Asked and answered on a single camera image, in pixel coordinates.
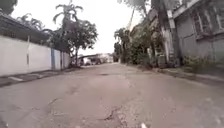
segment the concrete wall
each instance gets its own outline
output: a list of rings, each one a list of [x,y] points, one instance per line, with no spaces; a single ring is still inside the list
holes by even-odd
[[[70,57],[45,46],[0,36],[0,76],[67,68]]]
[[[183,56],[210,57],[216,61],[224,58],[224,34],[197,38],[193,20],[189,15],[179,16],[176,27]]]

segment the palm tree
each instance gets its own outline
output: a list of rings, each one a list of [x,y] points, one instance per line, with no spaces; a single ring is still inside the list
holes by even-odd
[[[73,5],[71,2],[69,3],[69,5],[59,4],[58,6],[56,6],[56,9],[58,9],[58,8],[63,8],[63,12],[56,14],[53,18],[53,21],[56,23],[57,18],[60,15],[64,16],[64,18],[62,20],[62,31],[61,31],[61,42],[63,42],[64,36],[66,33],[66,29],[68,28],[68,25],[71,24],[71,19],[74,18],[76,21],[78,21],[77,9],[83,10],[83,8],[81,6]]]
[[[44,29],[44,25],[40,20],[34,19],[32,18],[30,21],[30,25],[34,28],[36,28],[37,30],[43,30]]]
[[[27,20],[29,18],[29,16],[32,16],[31,13],[27,13],[27,14],[23,15],[22,17],[17,17],[16,19],[25,25],[30,25],[30,21]]]

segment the building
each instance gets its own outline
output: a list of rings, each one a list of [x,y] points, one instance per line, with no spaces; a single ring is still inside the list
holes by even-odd
[[[220,61],[224,58],[223,0],[163,1],[159,22],[170,57],[198,57]]]
[[[224,1],[191,0],[173,12],[183,56],[224,58]]]

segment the road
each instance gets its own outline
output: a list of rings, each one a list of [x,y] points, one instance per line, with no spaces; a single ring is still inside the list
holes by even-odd
[[[5,128],[223,128],[224,87],[120,64],[0,88]]]

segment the road marking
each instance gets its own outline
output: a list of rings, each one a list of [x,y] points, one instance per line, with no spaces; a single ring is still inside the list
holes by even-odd
[[[15,80],[15,81],[23,81],[23,79],[20,79],[20,78],[17,78],[17,77],[13,77],[13,76],[11,76],[11,77],[8,77],[9,79],[12,79],[12,80]]]

